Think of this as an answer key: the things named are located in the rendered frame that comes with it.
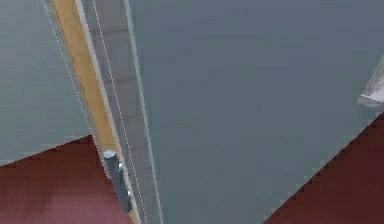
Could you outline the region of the pale grey slanted object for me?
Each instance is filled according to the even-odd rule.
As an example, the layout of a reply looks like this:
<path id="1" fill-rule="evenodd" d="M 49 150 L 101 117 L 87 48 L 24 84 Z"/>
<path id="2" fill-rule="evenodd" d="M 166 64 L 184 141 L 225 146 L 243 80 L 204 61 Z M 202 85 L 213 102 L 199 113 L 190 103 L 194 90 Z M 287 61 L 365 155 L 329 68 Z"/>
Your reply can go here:
<path id="1" fill-rule="evenodd" d="M 378 107 L 384 103 L 384 55 L 375 67 L 373 75 L 358 102 L 368 107 Z"/>

